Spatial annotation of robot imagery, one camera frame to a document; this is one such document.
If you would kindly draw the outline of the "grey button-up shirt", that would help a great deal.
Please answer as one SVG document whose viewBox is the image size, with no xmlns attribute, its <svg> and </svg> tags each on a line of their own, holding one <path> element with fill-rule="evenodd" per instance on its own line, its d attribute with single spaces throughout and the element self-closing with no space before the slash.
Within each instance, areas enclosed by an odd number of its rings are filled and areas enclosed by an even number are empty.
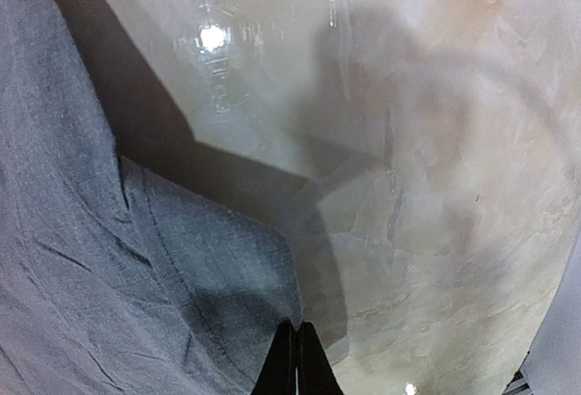
<svg viewBox="0 0 581 395">
<path fill-rule="evenodd" d="M 248 394 L 299 322 L 272 229 L 116 152 L 54 0 L 1 0 L 1 391 Z"/>
</svg>

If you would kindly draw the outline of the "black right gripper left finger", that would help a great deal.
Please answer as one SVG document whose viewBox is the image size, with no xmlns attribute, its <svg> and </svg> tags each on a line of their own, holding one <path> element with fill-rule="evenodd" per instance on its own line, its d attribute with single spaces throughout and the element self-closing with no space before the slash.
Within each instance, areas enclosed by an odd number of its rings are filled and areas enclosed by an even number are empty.
<svg viewBox="0 0 581 395">
<path fill-rule="evenodd" d="M 295 395 L 296 331 L 289 320 L 277 328 L 256 382 L 256 395 Z"/>
</svg>

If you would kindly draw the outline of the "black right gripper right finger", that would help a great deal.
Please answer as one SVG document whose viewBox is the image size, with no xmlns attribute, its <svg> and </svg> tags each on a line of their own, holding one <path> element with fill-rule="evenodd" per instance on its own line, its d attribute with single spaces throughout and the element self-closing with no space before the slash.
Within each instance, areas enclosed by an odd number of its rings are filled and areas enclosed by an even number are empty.
<svg viewBox="0 0 581 395">
<path fill-rule="evenodd" d="M 304 321 L 297 338 L 297 382 L 300 395 L 343 395 L 320 338 L 311 322 Z"/>
</svg>

